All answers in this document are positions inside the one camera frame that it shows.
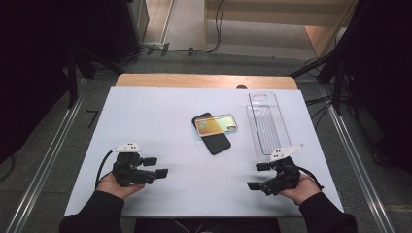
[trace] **metal stand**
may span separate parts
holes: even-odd
[[[346,32],[343,34],[341,40],[330,53],[328,53],[324,57],[317,59],[314,62],[311,62],[307,66],[289,74],[290,77],[296,79],[297,77],[325,64],[325,66],[321,70],[321,73],[318,76],[318,83],[327,84],[330,82],[332,77],[335,76],[332,105],[336,112],[339,114],[341,87],[343,77],[345,74],[344,60],[346,52],[349,47],[356,43],[355,39],[357,38],[357,35],[361,33],[358,30],[359,25],[361,24],[366,13],[369,11],[369,8],[372,5],[372,3],[373,1],[359,2],[357,9],[353,15],[352,21],[349,24]]]

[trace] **floor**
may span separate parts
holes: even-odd
[[[201,2],[169,2],[173,14],[168,19],[164,40],[152,39],[149,44],[162,46],[169,43],[170,49],[202,50],[203,34],[199,32],[199,24],[196,24],[199,22],[192,20],[188,23],[183,20],[187,12],[196,16],[198,12],[188,11],[187,7],[198,10]],[[216,42],[216,39],[213,39],[216,38],[214,26],[214,22],[210,21],[208,49]],[[307,35],[300,26],[223,22],[221,46],[212,54],[188,57],[185,53],[168,52],[163,56],[155,51],[151,55],[142,54],[127,63],[124,69],[129,73],[282,76],[302,67],[305,61],[314,57],[315,53],[311,50]],[[315,70],[311,71],[311,75],[316,73]],[[117,74],[106,69],[99,70],[94,80],[79,77],[81,98],[75,111],[67,111],[68,96],[64,96],[39,124],[23,148],[13,156],[15,168],[0,183],[0,232],[6,232],[11,227],[14,216],[22,217],[21,224],[16,226],[17,230],[14,232],[57,231],[93,135],[99,111],[103,108],[107,93],[110,87],[115,85],[116,79]],[[330,90],[328,85],[319,86],[310,75],[297,79],[297,84],[305,100],[320,98]],[[308,111],[314,114],[324,104],[311,106]],[[344,106],[342,111],[343,115],[337,119],[333,116],[333,111],[326,112],[319,121],[317,133],[345,211],[356,216],[360,232],[408,232],[412,228],[412,185],[408,185],[412,177],[395,166],[377,165],[373,159],[373,151],[356,119],[351,117]],[[68,119],[70,115],[73,116],[72,121]],[[339,126],[337,121],[340,119],[343,120],[344,128],[350,132],[349,139],[355,145],[354,149],[348,148],[342,142],[345,135],[342,136],[342,132],[336,127]],[[67,123],[67,128],[60,127],[62,122]],[[55,139],[57,133],[61,134],[63,141],[58,142]],[[377,199],[368,199],[370,196],[362,185],[364,177],[358,176],[351,159],[353,153],[359,156],[362,169],[370,179]],[[43,183],[37,183],[37,189],[33,188],[33,178],[39,174],[38,168],[45,158],[50,159],[51,168],[48,171],[43,170],[46,179]],[[0,164],[0,176],[9,171],[12,162],[12,159],[9,159]],[[33,203],[33,206],[27,206],[23,202],[28,190],[32,190],[29,203]],[[384,212],[378,214],[387,217],[389,225],[384,219],[376,218],[372,214],[373,205],[370,205],[370,201],[378,201],[374,204],[382,203]],[[22,211],[18,208],[20,205],[27,209]],[[130,232],[133,223],[133,219],[123,218],[124,232]],[[283,232],[305,232],[304,222],[298,217],[282,218],[280,224]]]

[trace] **gray floor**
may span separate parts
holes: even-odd
[[[195,74],[232,74],[232,75],[273,75],[285,76],[302,67],[304,60],[275,59],[273,57],[255,57],[225,54],[197,53],[188,57],[186,53],[168,52],[161,56],[160,52],[151,55],[142,54],[138,59],[130,61],[124,69],[128,73],[195,73]],[[77,174],[82,165],[88,143],[92,137],[96,122],[91,127],[93,113],[101,111],[111,86],[115,85],[117,75],[110,70],[100,70],[94,80],[86,82],[82,91],[82,103],[71,125],[50,174],[35,197],[35,205],[24,220],[21,232],[57,232],[58,224],[63,217]],[[298,88],[305,99],[322,96],[320,87],[310,76],[297,79]],[[68,96],[64,96],[55,104],[50,113],[39,124],[24,147],[14,155],[16,161],[13,173],[0,183],[0,232],[5,232],[13,215],[17,211],[24,191],[30,185],[37,168],[47,154],[60,122],[67,113]],[[309,108],[314,113],[322,104]],[[347,127],[351,132],[361,159],[378,190],[386,207],[391,222],[397,232],[408,232],[412,228],[412,186],[411,176],[396,167],[381,167],[373,161],[373,153],[367,144],[357,122],[344,111]],[[370,212],[359,181],[355,176],[348,156],[342,146],[339,134],[328,114],[317,129],[326,161],[341,194],[342,204],[346,212],[356,216],[360,232],[379,232],[375,219]],[[0,165],[0,175],[10,166],[10,159]],[[133,219],[122,220],[124,232],[130,232]],[[306,232],[304,221],[300,217],[281,218],[283,232]]]

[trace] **sleeve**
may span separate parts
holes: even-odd
[[[309,233],[358,232],[355,217],[340,212],[322,192],[300,204],[299,210]]]
[[[120,218],[124,201],[112,194],[94,191],[82,210],[66,216],[61,222],[61,233],[121,232]]]

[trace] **aluminum rail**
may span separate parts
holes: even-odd
[[[64,143],[67,133],[69,132],[72,123],[79,111],[79,108],[82,105],[86,86],[87,81],[85,79],[82,79],[79,85],[79,98],[75,102],[72,109],[67,111],[60,126],[58,127],[58,130],[51,141],[51,145],[49,146],[49,149],[46,152],[46,155],[43,158],[43,161],[40,164],[39,169],[37,170],[30,186],[26,189],[22,199],[20,200],[17,211],[6,232],[21,232],[25,223],[27,222],[27,219],[30,216],[30,213],[33,210],[40,192],[42,191],[42,188],[49,176],[52,165],[57,159],[58,153],[60,152],[61,146]]]

